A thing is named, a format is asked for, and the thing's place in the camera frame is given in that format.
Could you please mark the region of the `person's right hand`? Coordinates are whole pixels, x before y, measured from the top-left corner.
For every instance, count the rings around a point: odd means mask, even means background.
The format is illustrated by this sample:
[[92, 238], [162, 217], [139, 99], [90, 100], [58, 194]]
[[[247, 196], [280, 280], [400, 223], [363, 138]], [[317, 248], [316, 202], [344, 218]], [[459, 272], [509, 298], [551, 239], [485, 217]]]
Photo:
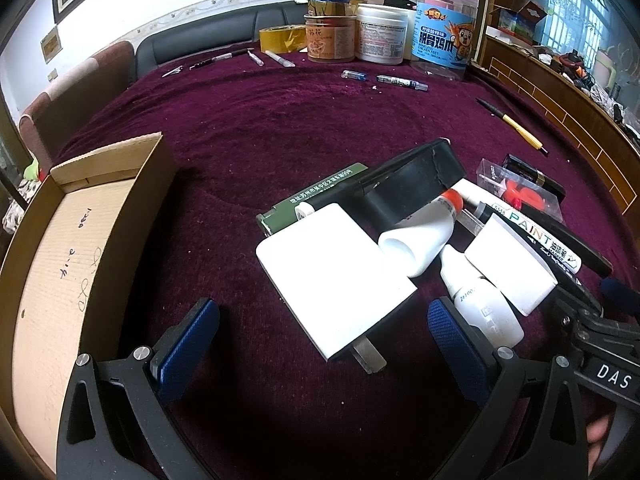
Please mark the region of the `person's right hand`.
[[588, 443], [588, 474], [591, 474], [594, 466], [602, 453], [608, 430], [612, 422], [612, 414], [604, 415], [587, 426]]

